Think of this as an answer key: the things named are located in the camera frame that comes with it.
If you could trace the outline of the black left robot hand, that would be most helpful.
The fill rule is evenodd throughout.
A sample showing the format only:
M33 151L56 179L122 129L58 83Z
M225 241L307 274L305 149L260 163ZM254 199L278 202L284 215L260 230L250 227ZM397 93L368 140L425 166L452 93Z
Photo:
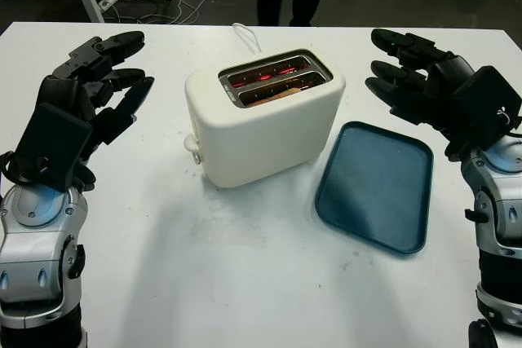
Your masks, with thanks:
M43 79L36 105L48 104L63 118L78 119L88 135L81 137L69 158L44 155L48 162L38 168L39 178L57 189L94 189L95 175L87 162L100 144L109 145L130 128L154 83L140 68L118 67L144 45L141 31L93 37L70 51L69 58Z

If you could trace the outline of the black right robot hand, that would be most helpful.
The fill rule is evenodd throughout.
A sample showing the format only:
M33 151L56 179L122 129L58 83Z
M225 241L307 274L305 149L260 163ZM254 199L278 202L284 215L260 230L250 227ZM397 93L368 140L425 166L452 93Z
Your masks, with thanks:
M373 29L372 43L398 59L397 66L374 60L368 89L390 107L390 114L414 125L425 123L449 141L445 155L464 161L472 149L462 113L451 95L473 74L471 67L451 51L412 33Z

